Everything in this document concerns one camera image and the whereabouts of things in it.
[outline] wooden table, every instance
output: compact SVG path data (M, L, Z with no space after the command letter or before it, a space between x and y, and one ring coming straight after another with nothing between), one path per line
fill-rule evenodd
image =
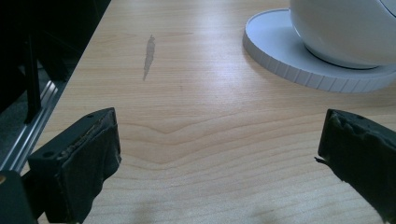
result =
M314 157L328 108L396 130L396 86L317 91L260 67L242 46L245 24L288 5L111 2L37 144L116 108L123 160L86 223L381 223Z

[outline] black object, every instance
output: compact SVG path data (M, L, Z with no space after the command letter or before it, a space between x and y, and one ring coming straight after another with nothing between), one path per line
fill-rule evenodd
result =
M85 116L28 158L31 170L21 178L23 188L18 174L0 172L0 223L35 223L43 212L49 222L82 223L120 160L114 108ZM21 216L24 221L14 219Z
M396 223L396 132L345 111L329 109L318 162L349 183L379 213Z

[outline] circular plate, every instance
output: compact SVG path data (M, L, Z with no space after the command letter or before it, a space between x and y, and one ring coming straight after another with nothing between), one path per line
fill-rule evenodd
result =
M250 18L243 44L250 57L270 72L314 89L375 91L387 87L396 78L396 64L359 70L315 57L295 32L288 9L265 11Z

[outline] gray mark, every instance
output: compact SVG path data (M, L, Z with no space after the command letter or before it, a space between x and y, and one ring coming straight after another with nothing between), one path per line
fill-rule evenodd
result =
M150 36L148 40L148 46L146 49L146 60L145 60L145 74L143 75L143 81L146 80L146 76L149 73L149 67L152 64L152 61L154 60L154 50L155 50L155 43L154 43L154 36Z

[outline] dark floor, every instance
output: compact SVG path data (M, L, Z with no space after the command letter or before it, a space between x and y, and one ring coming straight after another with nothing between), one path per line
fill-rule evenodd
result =
M78 59L71 57L64 60L69 71L67 80ZM29 124L24 123L28 108L26 92L0 114L0 170L21 170L67 84L67 80L51 81L40 64L38 76L42 108L34 120Z

